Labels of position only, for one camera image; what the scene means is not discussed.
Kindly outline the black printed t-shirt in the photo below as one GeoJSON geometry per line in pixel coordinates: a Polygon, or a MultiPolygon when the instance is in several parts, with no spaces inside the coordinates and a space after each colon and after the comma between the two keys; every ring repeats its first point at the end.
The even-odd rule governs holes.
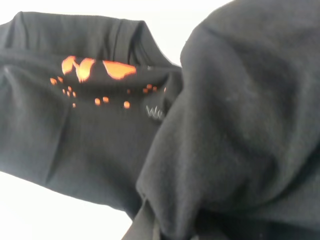
{"type": "Polygon", "coordinates": [[[319,1],[232,1],[180,61],[144,21],[19,12],[0,170],[126,212],[127,240],[319,239],[319,1]]]}

